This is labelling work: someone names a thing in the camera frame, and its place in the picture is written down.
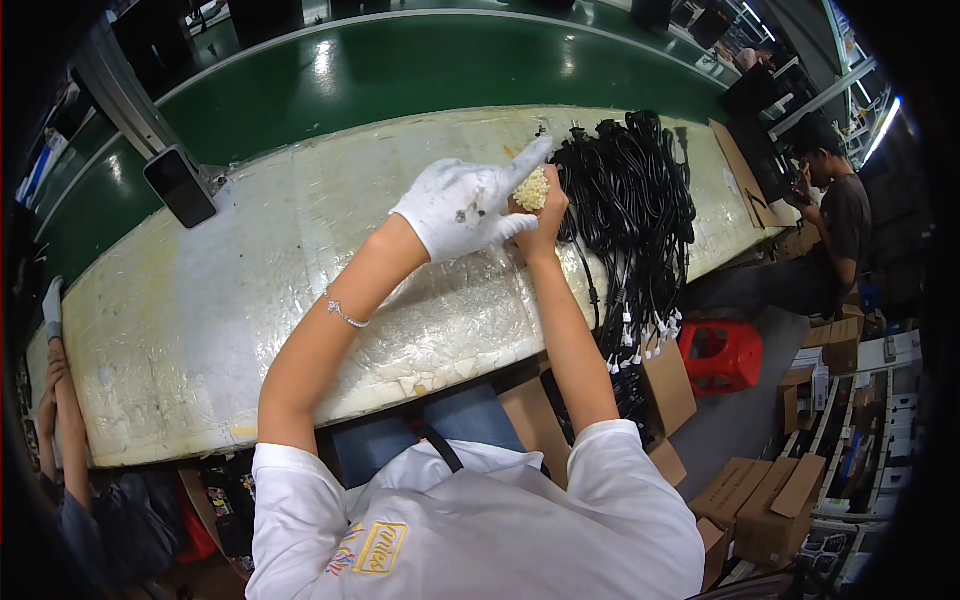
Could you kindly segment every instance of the gray sleeve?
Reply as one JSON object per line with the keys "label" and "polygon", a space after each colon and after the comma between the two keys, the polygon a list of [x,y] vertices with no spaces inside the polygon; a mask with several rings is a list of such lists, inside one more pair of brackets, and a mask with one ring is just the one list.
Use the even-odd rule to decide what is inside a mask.
{"label": "gray sleeve", "polygon": [[60,537],[73,559],[95,586],[106,585],[104,545],[97,521],[67,490],[63,491],[63,501],[57,509],[56,519]]}

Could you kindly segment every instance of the green conveyor belt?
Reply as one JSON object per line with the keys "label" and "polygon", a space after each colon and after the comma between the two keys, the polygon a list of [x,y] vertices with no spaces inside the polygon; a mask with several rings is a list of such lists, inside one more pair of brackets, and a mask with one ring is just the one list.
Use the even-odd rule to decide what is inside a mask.
{"label": "green conveyor belt", "polygon": [[[625,12],[592,6],[603,8],[607,28],[619,35],[618,27],[623,35],[645,36],[655,48],[665,48],[671,40],[642,32]],[[614,13],[622,22],[615,21]],[[689,52],[684,57],[689,61],[702,54]],[[229,164],[320,134],[452,108],[651,108],[706,123],[723,118],[717,103],[722,91],[649,50],[562,23],[495,15],[408,15],[343,24],[220,65],[160,109],[199,161]],[[66,156],[42,190],[40,223],[114,133],[98,115],[78,134],[67,151],[77,155]],[[39,239],[41,245],[50,244],[47,281],[59,274],[71,284],[161,207],[143,179],[144,165],[143,157],[120,138],[63,197]]]}

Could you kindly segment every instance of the red plastic stool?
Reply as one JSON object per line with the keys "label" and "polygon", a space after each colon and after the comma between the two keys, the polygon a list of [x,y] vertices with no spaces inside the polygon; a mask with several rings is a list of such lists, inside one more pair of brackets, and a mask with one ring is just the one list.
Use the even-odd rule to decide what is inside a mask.
{"label": "red plastic stool", "polygon": [[[701,356],[691,358],[693,338],[701,329],[707,333],[700,347]],[[726,339],[717,335],[718,330],[727,334]],[[680,352],[696,397],[740,392],[754,387],[760,379],[763,341],[749,323],[733,319],[684,320]],[[707,381],[703,387],[695,383],[703,379]]]}

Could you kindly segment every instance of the fluorescent light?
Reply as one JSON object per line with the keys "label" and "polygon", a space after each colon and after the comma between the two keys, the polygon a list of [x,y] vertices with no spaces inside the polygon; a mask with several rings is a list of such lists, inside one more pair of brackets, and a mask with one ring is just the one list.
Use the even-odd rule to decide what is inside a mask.
{"label": "fluorescent light", "polygon": [[870,157],[874,155],[874,151],[880,145],[880,142],[883,141],[883,138],[887,135],[887,130],[890,129],[890,125],[894,122],[894,117],[897,116],[897,112],[900,110],[900,96],[894,98],[894,104],[890,106],[890,111],[887,112],[887,117],[883,120],[883,125],[880,126],[880,133],[876,135],[873,145],[870,147],[870,152],[867,153],[867,156],[863,159],[863,163],[860,165],[862,169],[864,165],[867,164],[867,161],[870,160]]}
{"label": "fluorescent light", "polygon": [[754,12],[754,10],[750,8],[749,4],[747,4],[746,2],[741,2],[740,4],[743,5],[743,8],[747,9],[747,12],[749,12],[754,17],[754,19],[756,19],[757,23],[760,22],[760,17],[756,16],[756,12]]}
{"label": "fluorescent light", "polygon": [[863,97],[867,99],[867,104],[873,104],[874,101],[870,99],[870,94],[867,93],[867,89],[863,86],[861,82],[857,82],[856,86],[860,88],[860,91],[863,92]]}

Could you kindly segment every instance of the silver bracelet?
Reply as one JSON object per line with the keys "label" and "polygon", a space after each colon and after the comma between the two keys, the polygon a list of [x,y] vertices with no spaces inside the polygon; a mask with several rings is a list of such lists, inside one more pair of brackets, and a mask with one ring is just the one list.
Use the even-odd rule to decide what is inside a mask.
{"label": "silver bracelet", "polygon": [[370,324],[369,321],[366,321],[366,322],[364,322],[364,323],[360,323],[359,321],[355,321],[354,319],[351,319],[350,317],[348,317],[347,315],[345,315],[345,314],[340,310],[340,302],[334,300],[333,298],[331,298],[331,297],[327,294],[327,292],[326,292],[326,287],[327,287],[327,286],[326,286],[326,284],[325,284],[322,292],[320,293],[321,298],[322,298],[323,296],[326,296],[326,314],[329,315],[330,313],[337,313],[338,315],[340,315],[340,317],[341,317],[344,321],[346,321],[347,323],[353,325],[354,327],[356,327],[356,328],[358,328],[358,329],[363,329],[364,327],[366,327],[367,325]]}

